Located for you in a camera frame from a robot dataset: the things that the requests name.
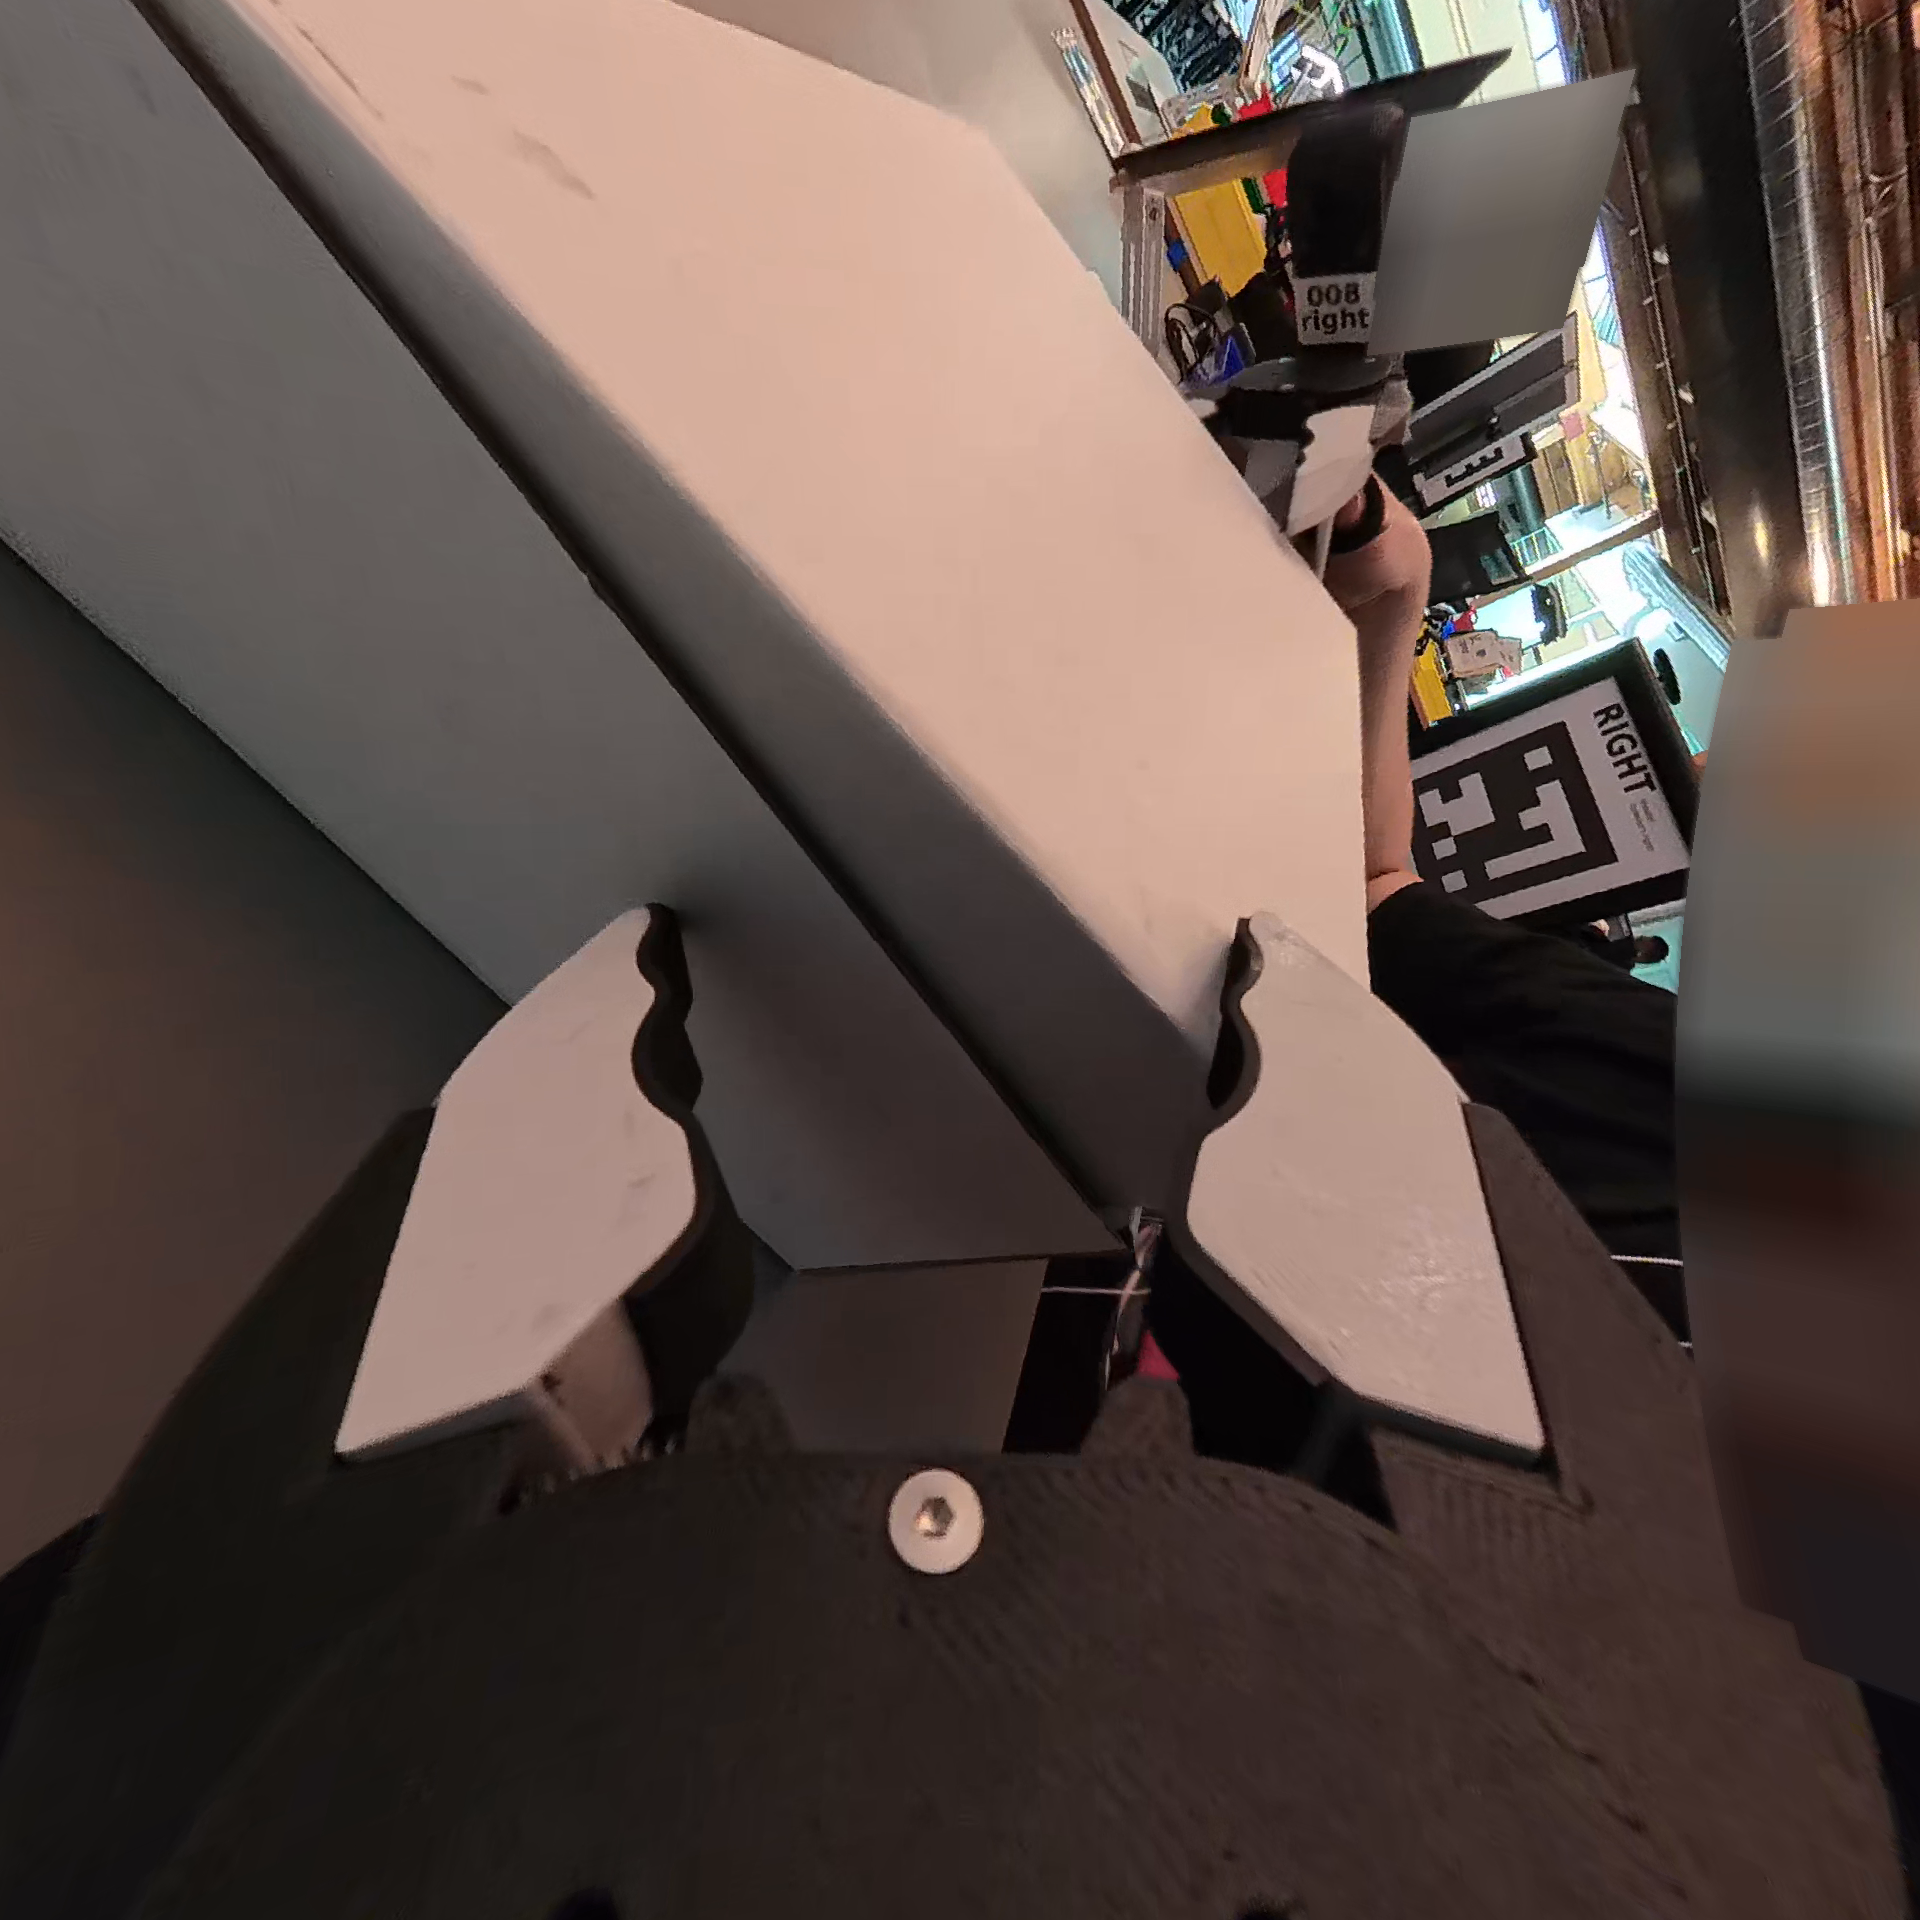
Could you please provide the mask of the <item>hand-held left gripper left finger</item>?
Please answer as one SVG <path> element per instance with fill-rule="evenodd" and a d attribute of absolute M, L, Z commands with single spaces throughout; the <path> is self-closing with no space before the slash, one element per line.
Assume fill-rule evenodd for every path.
<path fill-rule="evenodd" d="M 337 1433 L 518 1426 L 551 1472 L 676 1433 L 751 1315 L 754 1236 L 698 1116 L 676 918 L 596 934 L 447 1079 Z"/>

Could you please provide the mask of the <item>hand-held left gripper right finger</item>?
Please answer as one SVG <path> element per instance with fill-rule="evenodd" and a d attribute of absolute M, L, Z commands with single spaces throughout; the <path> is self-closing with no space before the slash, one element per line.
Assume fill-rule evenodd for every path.
<path fill-rule="evenodd" d="M 1164 1250 L 1299 1384 L 1287 1466 L 1354 1433 L 1506 1467 L 1545 1418 L 1451 1074 L 1282 919 L 1237 926 L 1211 1112 Z"/>

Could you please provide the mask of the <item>white cardboard mailer box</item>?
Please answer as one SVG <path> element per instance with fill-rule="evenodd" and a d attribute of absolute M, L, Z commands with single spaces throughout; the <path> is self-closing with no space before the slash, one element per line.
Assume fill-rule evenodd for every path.
<path fill-rule="evenodd" d="M 1354 631 L 995 147 L 676 6 L 5 6 L 5 540 L 514 1002 L 676 910 L 794 1267 L 1183 1180 Z"/>

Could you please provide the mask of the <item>person's right forearm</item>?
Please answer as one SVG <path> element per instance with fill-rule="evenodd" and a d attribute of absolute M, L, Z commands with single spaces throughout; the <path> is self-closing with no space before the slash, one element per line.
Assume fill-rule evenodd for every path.
<path fill-rule="evenodd" d="M 1410 684 L 1419 617 L 1358 623 L 1364 903 L 1417 882 L 1412 862 Z"/>

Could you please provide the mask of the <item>person's right hand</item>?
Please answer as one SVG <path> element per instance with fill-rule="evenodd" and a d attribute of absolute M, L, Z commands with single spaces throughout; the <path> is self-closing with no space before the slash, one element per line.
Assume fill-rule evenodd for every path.
<path fill-rule="evenodd" d="M 1430 598 L 1426 528 L 1375 476 L 1333 522 L 1324 587 L 1358 633 L 1417 633 Z"/>

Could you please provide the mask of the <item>yellow storage bin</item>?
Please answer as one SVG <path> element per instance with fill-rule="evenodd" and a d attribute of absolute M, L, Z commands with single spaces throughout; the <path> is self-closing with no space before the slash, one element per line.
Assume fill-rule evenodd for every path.
<path fill-rule="evenodd" d="M 1245 183 L 1219 183 L 1167 198 L 1167 210 L 1183 241 L 1198 283 L 1215 283 L 1235 298 L 1265 271 L 1265 218 Z"/>

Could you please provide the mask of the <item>person's black-clothed torso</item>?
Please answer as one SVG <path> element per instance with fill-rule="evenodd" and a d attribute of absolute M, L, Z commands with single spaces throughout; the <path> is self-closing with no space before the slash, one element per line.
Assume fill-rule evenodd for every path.
<path fill-rule="evenodd" d="M 1593 945 L 1410 874 L 1369 887 L 1375 996 L 1503 1116 L 1649 1305 L 1692 1342 L 1677 1215 L 1677 999 Z"/>

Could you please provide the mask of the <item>small black white marker tag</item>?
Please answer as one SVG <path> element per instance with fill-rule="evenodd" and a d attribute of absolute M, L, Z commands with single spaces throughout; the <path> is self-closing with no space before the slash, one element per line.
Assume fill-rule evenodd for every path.
<path fill-rule="evenodd" d="M 1473 451 L 1457 448 L 1457 457 L 1447 463 L 1407 464 L 1407 506 L 1417 518 L 1436 515 L 1449 503 L 1495 483 L 1499 476 L 1526 466 L 1532 457 L 1533 438 L 1522 431 Z"/>

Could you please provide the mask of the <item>black framed marker sign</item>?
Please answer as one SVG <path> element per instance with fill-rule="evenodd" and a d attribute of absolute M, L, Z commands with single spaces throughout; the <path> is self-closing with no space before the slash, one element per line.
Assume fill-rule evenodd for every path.
<path fill-rule="evenodd" d="M 1682 903 L 1699 770 L 1673 690 L 1641 642 L 1620 640 L 1412 724 L 1417 874 L 1537 928 Z"/>

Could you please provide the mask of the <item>silver ventilation duct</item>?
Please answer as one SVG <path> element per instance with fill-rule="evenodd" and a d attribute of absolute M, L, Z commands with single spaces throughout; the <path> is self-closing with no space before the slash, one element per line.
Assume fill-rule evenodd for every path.
<path fill-rule="evenodd" d="M 1871 568 L 1823 7 L 1623 14 L 1733 633 L 1775 635 Z"/>

